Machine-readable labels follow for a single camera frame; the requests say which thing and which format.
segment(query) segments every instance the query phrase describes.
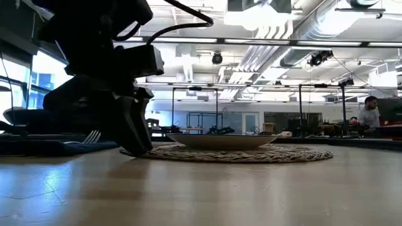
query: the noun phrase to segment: man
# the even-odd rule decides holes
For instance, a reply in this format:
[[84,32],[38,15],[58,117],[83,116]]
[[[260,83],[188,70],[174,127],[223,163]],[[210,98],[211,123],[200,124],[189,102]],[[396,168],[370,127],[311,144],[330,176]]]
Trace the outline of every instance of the man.
[[359,120],[360,125],[374,129],[379,127],[379,112],[377,110],[377,97],[369,96],[364,100],[364,108],[360,110]]

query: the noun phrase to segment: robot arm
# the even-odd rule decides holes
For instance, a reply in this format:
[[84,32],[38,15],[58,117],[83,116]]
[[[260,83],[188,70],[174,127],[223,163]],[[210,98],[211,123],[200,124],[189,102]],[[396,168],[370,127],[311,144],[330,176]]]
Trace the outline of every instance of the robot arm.
[[[145,108],[153,97],[150,90],[134,85],[135,78],[163,74],[160,52],[151,44],[160,35],[182,28],[212,26],[208,16],[175,0],[166,2],[204,20],[205,23],[179,24],[149,38],[146,45],[124,49],[113,40],[132,37],[153,17],[146,0],[32,0],[54,13],[42,27],[39,39],[56,43],[68,61],[65,68],[74,77],[45,96],[43,106],[50,112],[62,111],[81,97],[87,97],[92,117],[133,156],[152,149]],[[137,25],[118,36],[128,26]]]

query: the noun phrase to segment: woven placemat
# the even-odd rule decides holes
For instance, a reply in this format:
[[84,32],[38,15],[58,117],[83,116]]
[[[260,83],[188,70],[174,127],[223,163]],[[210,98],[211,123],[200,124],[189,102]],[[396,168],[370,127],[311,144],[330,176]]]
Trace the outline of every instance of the woven placemat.
[[190,149],[182,144],[158,146],[142,158],[218,163],[294,163],[332,158],[330,151],[295,145],[266,144],[252,150],[214,151]]

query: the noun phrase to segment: desk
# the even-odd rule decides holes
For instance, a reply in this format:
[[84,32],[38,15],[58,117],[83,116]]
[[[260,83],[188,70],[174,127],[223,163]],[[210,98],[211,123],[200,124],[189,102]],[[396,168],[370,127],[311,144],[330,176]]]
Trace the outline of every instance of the desk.
[[276,123],[271,123],[271,122],[264,123],[263,131],[275,133],[275,126],[276,126]]
[[204,131],[203,128],[180,128],[181,131],[187,131],[186,133],[190,133],[190,131],[198,131],[198,134],[202,134]]

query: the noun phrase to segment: ceiling light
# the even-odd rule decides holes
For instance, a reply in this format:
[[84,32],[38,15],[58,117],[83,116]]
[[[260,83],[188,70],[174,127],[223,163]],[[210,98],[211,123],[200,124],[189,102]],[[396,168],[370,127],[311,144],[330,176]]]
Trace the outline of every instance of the ceiling light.
[[289,40],[259,40],[259,39],[225,39],[227,44],[248,44],[248,45],[289,45]]
[[131,37],[127,41],[138,41],[138,42],[144,42],[143,37]]
[[256,103],[255,100],[234,100],[235,103]]
[[215,87],[246,87],[246,84],[213,84]]
[[192,82],[173,83],[172,85],[192,86],[192,87],[208,86],[208,84],[206,84],[206,83],[192,83]]
[[173,38],[161,37],[156,38],[154,42],[160,43],[216,43],[216,38]]
[[359,46],[358,41],[298,41],[297,45],[306,46]]
[[180,100],[182,102],[206,102],[207,100]]
[[295,14],[295,13],[303,13],[303,10],[302,10],[302,9],[292,9],[292,10],[291,10],[291,13],[292,13],[292,14]]
[[389,42],[389,43],[386,43],[386,42],[370,42],[369,44],[368,44],[368,46],[370,46],[370,47],[402,47],[402,43],[400,43],[400,42],[397,42],[397,43],[394,43],[394,42]]
[[169,85],[165,82],[138,82],[137,85]]
[[284,85],[251,85],[254,88],[283,88]]
[[319,51],[330,51],[332,48],[330,47],[314,47],[314,46],[293,46],[292,50],[319,50]]

